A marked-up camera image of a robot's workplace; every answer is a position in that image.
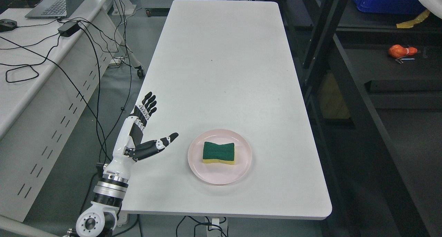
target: robotic arm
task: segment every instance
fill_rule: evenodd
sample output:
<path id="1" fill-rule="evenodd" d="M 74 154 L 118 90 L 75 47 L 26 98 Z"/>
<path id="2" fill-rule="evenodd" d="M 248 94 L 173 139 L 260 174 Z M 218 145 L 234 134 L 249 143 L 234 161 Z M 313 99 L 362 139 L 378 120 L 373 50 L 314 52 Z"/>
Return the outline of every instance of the robotic arm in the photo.
<path id="1" fill-rule="evenodd" d="M 112 236 L 117 224 L 117 212 L 131 178 L 131 166 L 163 151 L 178 136 L 178 133 L 172 133 L 159 140 L 141 143 L 143 130 L 156 111 L 155 105 L 156 97 L 149 92 L 124 121 L 112 153 L 113 160 L 104 166 L 103 177 L 94 188 L 92 206 L 80 215 L 76 230 L 70 229 L 68 236 Z"/>

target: sponge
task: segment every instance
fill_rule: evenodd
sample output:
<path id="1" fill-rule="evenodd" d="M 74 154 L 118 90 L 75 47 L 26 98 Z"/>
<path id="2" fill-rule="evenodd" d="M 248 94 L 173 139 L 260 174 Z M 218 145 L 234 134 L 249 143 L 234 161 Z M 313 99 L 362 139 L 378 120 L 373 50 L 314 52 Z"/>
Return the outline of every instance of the sponge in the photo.
<path id="1" fill-rule="evenodd" d="M 215 144 L 212 142 L 204 142 L 202 151 L 203 163 L 225 163 L 235 164 L 235 144 Z"/>

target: orange object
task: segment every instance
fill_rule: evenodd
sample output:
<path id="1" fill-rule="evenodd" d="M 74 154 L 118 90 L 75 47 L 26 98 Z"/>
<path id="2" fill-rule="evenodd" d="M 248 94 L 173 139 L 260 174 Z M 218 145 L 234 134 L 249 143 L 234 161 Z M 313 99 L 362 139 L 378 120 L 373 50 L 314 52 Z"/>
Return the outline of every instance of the orange object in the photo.
<path id="1" fill-rule="evenodd" d="M 417 49 L 414 47 L 404 48 L 400 45 L 393 45 L 389 50 L 388 53 L 390 56 L 394 58 L 400 58 L 403 56 L 413 56 L 416 54 Z"/>

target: laptop keyboard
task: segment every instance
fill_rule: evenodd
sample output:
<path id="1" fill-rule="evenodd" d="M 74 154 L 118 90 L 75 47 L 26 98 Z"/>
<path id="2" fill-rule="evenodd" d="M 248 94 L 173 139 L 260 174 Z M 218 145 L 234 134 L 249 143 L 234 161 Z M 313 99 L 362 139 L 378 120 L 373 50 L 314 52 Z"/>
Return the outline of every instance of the laptop keyboard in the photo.
<path id="1" fill-rule="evenodd" d="M 66 11 L 66 0 L 57 0 L 51 7 L 46 9 L 42 15 L 60 15 Z"/>

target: laptop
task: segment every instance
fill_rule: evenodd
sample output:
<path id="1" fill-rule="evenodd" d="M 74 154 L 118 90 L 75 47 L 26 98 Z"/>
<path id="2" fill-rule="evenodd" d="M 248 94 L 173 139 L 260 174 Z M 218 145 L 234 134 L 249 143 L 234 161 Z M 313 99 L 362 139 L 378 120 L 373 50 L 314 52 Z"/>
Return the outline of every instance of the laptop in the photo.
<path id="1" fill-rule="evenodd" d="M 25 18 L 68 18 L 84 0 L 42 0 Z"/>

